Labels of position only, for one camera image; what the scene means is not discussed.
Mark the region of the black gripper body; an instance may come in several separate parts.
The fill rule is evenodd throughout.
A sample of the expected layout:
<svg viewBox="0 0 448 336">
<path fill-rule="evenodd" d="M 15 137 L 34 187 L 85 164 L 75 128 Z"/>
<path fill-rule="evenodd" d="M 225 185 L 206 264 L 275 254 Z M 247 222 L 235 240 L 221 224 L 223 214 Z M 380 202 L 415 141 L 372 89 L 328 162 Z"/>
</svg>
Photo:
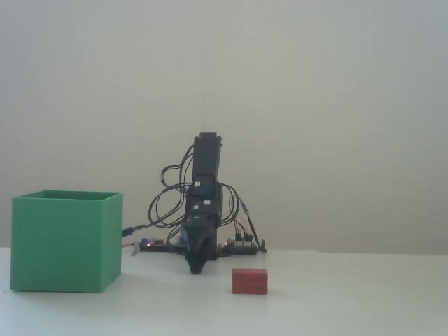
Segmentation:
<svg viewBox="0 0 448 336">
<path fill-rule="evenodd" d="M 222 195 L 188 196 L 185 205 L 184 230 L 217 230 L 222 218 Z"/>
</svg>

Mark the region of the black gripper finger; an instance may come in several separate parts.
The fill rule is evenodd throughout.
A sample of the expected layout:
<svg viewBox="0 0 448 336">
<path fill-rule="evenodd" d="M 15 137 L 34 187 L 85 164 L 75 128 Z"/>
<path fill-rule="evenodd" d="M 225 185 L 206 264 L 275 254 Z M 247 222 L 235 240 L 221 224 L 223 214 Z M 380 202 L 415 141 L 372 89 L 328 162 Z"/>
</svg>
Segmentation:
<svg viewBox="0 0 448 336">
<path fill-rule="evenodd" d="M 198 275 L 207 262 L 207 229 L 203 224 L 183 223 L 181 231 L 185 237 L 185 259 L 190 272 Z"/>
<path fill-rule="evenodd" d="M 203 263 L 218 258 L 217 244 L 217 229 L 211 229 L 203 233 L 199 250 Z"/>
</svg>

